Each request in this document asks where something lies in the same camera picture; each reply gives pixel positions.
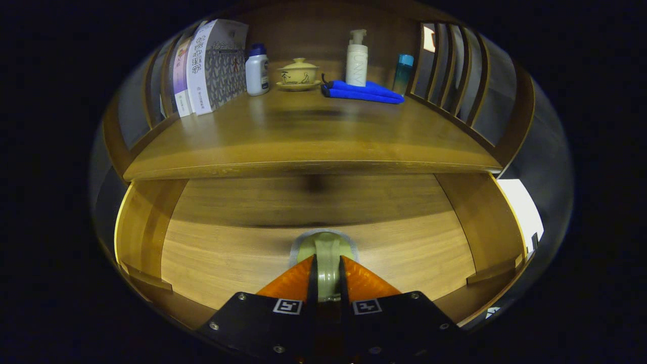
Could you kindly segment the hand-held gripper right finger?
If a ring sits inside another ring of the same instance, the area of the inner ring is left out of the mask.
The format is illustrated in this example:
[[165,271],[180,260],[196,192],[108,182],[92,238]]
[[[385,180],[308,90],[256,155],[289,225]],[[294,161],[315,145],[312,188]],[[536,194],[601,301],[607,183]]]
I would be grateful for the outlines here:
[[464,342],[465,331],[422,292],[402,293],[346,256],[338,267],[349,363],[446,363]]

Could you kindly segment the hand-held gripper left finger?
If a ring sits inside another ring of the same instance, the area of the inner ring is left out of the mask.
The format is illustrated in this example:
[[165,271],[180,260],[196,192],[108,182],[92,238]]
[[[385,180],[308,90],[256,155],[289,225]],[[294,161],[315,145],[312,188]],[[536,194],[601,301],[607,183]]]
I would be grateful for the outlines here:
[[197,334],[240,363],[308,363],[316,338],[317,258],[258,293],[237,292]]

